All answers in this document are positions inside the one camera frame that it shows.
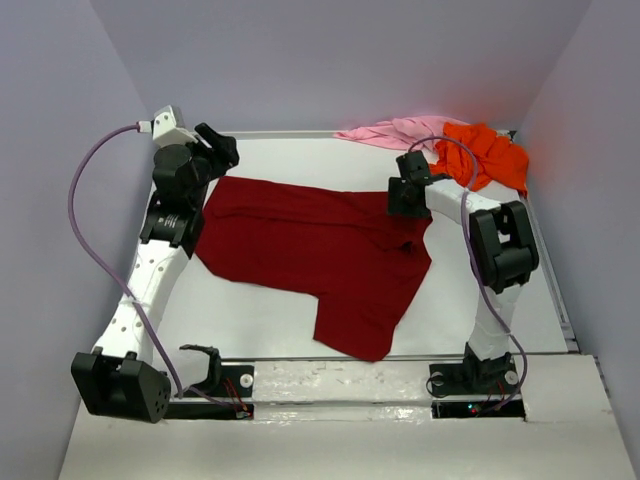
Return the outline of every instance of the wall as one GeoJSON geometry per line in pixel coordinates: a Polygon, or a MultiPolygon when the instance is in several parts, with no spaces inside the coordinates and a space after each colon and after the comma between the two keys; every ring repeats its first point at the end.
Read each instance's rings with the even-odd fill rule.
{"type": "MultiPolygon", "coordinates": [[[[95,140],[146,110],[84,0],[5,2],[0,45],[0,478],[47,480],[78,407],[71,360],[91,348],[116,293],[72,236],[69,182],[95,140]]],[[[150,143],[114,141],[78,192],[81,227],[121,271],[150,186],[150,143]]]]}
{"type": "Polygon", "coordinates": [[[518,126],[588,0],[92,0],[146,107],[223,130],[518,126]]]}
{"type": "Polygon", "coordinates": [[[531,198],[640,472],[640,3],[596,0],[527,114],[531,198]]]}

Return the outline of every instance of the cable connector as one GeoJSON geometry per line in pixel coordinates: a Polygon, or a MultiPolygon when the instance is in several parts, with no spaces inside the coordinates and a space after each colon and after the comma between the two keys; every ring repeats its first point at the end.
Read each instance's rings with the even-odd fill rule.
{"type": "Polygon", "coordinates": [[[153,123],[149,120],[141,120],[137,122],[138,133],[153,133],[153,123]]]}

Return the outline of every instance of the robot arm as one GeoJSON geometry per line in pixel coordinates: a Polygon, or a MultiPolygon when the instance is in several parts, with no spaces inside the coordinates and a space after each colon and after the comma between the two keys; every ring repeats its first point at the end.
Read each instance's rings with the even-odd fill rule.
{"type": "MultiPolygon", "coordinates": [[[[234,138],[204,123],[189,132],[176,107],[157,112],[147,127],[159,146],[153,158],[155,190],[127,283],[155,331],[202,231],[207,187],[239,157],[234,138]]],[[[157,422],[166,412],[171,384],[151,367],[155,333],[146,330],[133,302],[122,296],[92,352],[76,354],[71,373],[90,413],[157,422]]]]}
{"type": "MultiPolygon", "coordinates": [[[[432,175],[422,152],[407,153],[397,162],[401,178],[389,179],[390,214],[428,218],[434,210],[462,224],[463,187],[446,175],[432,175]]],[[[518,201],[503,204],[469,192],[466,213],[481,288],[510,329],[518,296],[539,263],[526,208],[518,201]]],[[[431,365],[432,374],[440,376],[433,391],[442,396],[487,393],[513,369],[509,334],[480,295],[464,360],[431,365]]],[[[505,388],[511,393],[513,386],[505,382],[505,388]]]]}

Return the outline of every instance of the purple wall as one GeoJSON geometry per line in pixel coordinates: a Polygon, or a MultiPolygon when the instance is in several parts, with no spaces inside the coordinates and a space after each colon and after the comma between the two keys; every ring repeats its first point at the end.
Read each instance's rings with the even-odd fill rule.
{"type": "Polygon", "coordinates": [[[226,130],[520,125],[588,0],[92,0],[147,109],[226,130]]]}
{"type": "Polygon", "coordinates": [[[640,3],[595,0],[527,114],[531,199],[640,472],[640,3]]]}
{"type": "MultiPolygon", "coordinates": [[[[87,1],[5,2],[0,45],[0,478],[47,480],[78,407],[71,360],[116,301],[72,236],[69,181],[95,140],[146,110],[87,1]]],[[[115,141],[78,192],[81,227],[121,271],[150,186],[149,144],[115,141]]]]}

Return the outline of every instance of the pink cloth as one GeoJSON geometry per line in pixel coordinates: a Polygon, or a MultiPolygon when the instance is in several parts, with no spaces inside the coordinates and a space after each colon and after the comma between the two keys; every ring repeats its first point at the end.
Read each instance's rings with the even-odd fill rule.
{"type": "MultiPolygon", "coordinates": [[[[375,147],[407,150],[416,140],[430,135],[442,135],[445,123],[468,125],[468,123],[454,118],[423,115],[421,117],[394,118],[391,121],[378,122],[371,127],[337,132],[333,136],[375,147]]],[[[433,142],[427,143],[428,145],[425,144],[425,147],[434,150],[433,142]]]]}

